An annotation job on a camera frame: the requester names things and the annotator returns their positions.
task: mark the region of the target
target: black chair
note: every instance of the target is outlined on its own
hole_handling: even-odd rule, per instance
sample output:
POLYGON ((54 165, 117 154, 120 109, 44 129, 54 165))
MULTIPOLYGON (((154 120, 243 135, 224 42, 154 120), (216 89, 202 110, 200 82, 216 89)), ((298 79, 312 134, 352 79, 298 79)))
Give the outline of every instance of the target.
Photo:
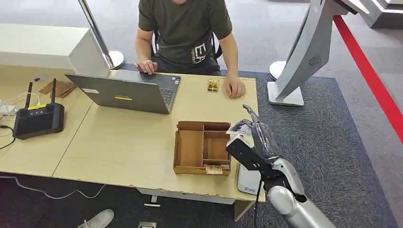
MULTIPOLYGON (((151 55, 155 56, 155 54, 158 52, 158 38, 159 38, 159 33, 158 30, 154 30, 154 46, 151 45, 151 55)), ((211 44, 213 46, 213 57, 214 60, 217 62, 217 59, 222 55, 222 49, 221 46, 218 45, 218 49, 216 50, 215 48, 215 39, 214 39, 214 33, 211 35, 211 44)))

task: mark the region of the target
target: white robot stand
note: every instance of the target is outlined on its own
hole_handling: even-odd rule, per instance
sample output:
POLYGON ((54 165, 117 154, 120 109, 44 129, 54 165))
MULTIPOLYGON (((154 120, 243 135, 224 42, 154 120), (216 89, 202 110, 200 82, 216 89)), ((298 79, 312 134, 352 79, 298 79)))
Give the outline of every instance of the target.
POLYGON ((311 0, 286 61, 270 65, 275 82, 267 83, 269 103, 303 106, 301 89, 329 60, 334 15, 368 13, 359 0, 311 0))

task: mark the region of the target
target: man's left hand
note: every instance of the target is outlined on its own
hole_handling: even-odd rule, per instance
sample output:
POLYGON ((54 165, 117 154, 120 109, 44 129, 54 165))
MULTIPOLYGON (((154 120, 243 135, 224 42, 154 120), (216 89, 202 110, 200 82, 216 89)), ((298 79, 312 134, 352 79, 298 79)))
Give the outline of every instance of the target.
POLYGON ((225 91, 228 96, 232 98, 238 98, 245 94, 245 84, 237 75, 227 75, 224 81, 225 91))

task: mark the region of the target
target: white sneaker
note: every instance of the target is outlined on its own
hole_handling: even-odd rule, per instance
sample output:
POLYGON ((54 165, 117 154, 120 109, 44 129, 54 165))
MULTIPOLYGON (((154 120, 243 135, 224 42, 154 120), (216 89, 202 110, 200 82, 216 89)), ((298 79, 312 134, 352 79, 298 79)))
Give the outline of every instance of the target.
POLYGON ((79 225, 77 228, 105 228, 113 219, 114 212, 111 209, 106 209, 99 212, 91 220, 79 225))

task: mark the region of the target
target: man's arm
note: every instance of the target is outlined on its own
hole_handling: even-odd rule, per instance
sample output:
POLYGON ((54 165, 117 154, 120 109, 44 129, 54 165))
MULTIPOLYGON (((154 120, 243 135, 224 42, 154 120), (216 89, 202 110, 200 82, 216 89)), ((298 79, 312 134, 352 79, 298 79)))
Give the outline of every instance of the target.
POLYGON ((143 31, 140 28, 137 31, 135 46, 139 62, 136 67, 144 73, 152 74, 157 69, 157 63, 151 61, 151 43, 153 40, 153 31, 143 31))
POLYGON ((230 33, 219 40, 228 73, 224 86, 230 98, 237 98, 245 94, 245 85, 238 77, 238 47, 234 35, 230 33))
POLYGON ((226 38, 219 40, 219 43, 228 69, 227 76, 238 76, 238 47, 234 35, 230 33, 226 38))

